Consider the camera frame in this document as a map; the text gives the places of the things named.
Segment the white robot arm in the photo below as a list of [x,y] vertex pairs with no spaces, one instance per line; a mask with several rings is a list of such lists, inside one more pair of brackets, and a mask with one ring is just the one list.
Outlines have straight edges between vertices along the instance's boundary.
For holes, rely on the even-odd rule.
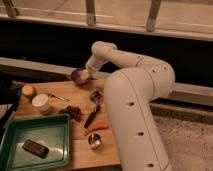
[[173,171],[149,102],[168,96],[175,83],[170,64],[95,42],[86,69],[111,62],[119,69],[105,81],[104,101],[123,171]]

